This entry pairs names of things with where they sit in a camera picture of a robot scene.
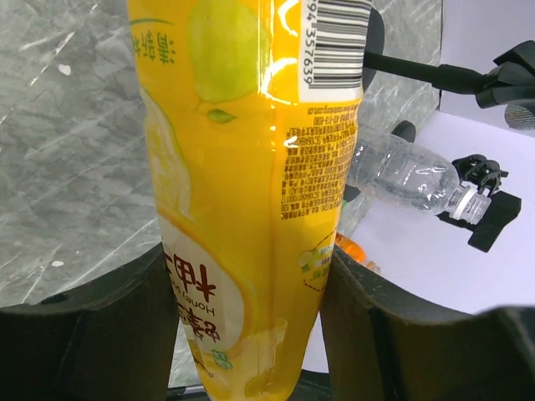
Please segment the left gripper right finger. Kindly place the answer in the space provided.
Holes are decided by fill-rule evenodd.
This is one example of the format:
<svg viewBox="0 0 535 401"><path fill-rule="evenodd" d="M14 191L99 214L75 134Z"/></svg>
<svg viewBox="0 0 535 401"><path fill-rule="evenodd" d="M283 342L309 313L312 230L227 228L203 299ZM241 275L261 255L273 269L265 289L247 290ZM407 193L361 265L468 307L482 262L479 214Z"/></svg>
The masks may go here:
<svg viewBox="0 0 535 401"><path fill-rule="evenodd" d="M336 400L531 400L534 311L476 315L407 292L335 250L321 322Z"/></svg>

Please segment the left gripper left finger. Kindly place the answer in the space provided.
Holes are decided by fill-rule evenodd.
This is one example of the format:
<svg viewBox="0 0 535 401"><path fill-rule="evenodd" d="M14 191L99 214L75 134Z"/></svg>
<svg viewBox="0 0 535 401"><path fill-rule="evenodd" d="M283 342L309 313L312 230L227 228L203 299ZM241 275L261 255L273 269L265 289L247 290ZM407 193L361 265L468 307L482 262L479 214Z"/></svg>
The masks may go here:
<svg viewBox="0 0 535 401"><path fill-rule="evenodd" d="M3 400L164 400L179 315L161 245L1 310Z"/></svg>

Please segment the yellow juice bottle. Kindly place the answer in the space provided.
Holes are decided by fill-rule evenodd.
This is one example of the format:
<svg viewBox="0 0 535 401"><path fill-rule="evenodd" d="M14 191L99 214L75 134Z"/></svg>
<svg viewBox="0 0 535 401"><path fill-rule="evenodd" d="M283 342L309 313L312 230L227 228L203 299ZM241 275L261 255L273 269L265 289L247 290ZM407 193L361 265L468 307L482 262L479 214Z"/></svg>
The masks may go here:
<svg viewBox="0 0 535 401"><path fill-rule="evenodd" d="M368 1L130 1L166 267L213 400L286 400L354 153Z"/></svg>

